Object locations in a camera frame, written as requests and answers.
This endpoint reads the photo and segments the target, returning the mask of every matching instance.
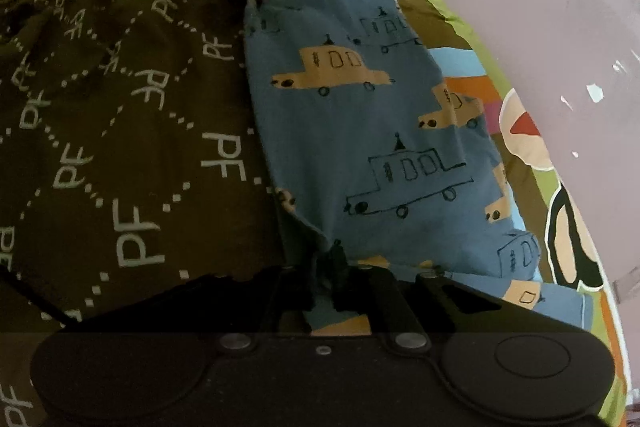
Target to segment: black cable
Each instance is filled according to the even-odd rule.
[[[62,310],[57,308],[54,304],[50,303],[44,297],[38,295],[33,288],[27,283],[24,283],[18,279],[14,274],[9,272],[6,267],[0,264],[0,281],[7,283],[11,288],[16,290],[20,295],[25,297],[28,301],[34,304],[40,311],[50,315],[51,318],[57,320],[65,326],[71,326],[77,324],[78,321],[73,317],[69,317]]]

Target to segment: green fabric edge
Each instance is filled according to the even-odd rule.
[[[496,64],[493,56],[489,50],[482,44],[474,30],[468,26],[458,15],[453,13],[449,7],[447,7],[444,0],[428,0],[438,10],[446,21],[453,26],[455,32],[465,39],[469,45],[471,45],[473,51],[476,52],[480,62],[484,66],[487,74],[494,83],[495,89],[500,94],[500,97],[504,99],[507,93],[512,89],[511,84],[504,76],[504,73],[500,70]],[[546,203],[549,207],[551,199],[555,191],[559,187],[559,179],[555,170],[552,171],[538,171],[532,169],[536,178],[536,183]],[[593,324],[591,325],[591,333],[593,333],[598,339],[600,339],[609,350],[611,350],[611,344],[609,341],[609,335],[607,334],[607,328],[602,318],[602,306],[600,300],[597,302],[597,312],[594,310]],[[599,416],[608,425],[612,427],[618,427],[626,407],[626,393],[624,392],[625,383],[620,380],[619,377],[615,377],[614,383],[607,394],[604,403],[600,409]]]

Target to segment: circular black cover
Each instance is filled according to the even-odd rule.
[[[31,380],[48,410],[76,419],[122,421],[185,396],[206,362],[192,334],[57,333],[36,350]]]
[[[485,410],[512,419],[558,420],[588,411],[613,382],[613,359],[586,332],[456,333],[442,368]]]

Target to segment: pink wall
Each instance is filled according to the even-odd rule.
[[[640,57],[640,0],[445,1],[493,52],[540,128],[609,280],[640,266],[640,58],[632,53]],[[587,84],[604,90],[600,103]],[[640,295],[619,311],[640,387]]]

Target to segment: metal screw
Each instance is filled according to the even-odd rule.
[[[226,349],[244,349],[251,346],[251,338],[244,333],[226,333],[220,337],[220,345]]]
[[[396,344],[404,349],[418,349],[427,344],[427,339],[421,333],[399,333],[396,335]]]
[[[427,271],[422,272],[420,274],[420,277],[422,277],[423,279],[436,279],[438,277],[438,274],[436,270],[428,269]]]

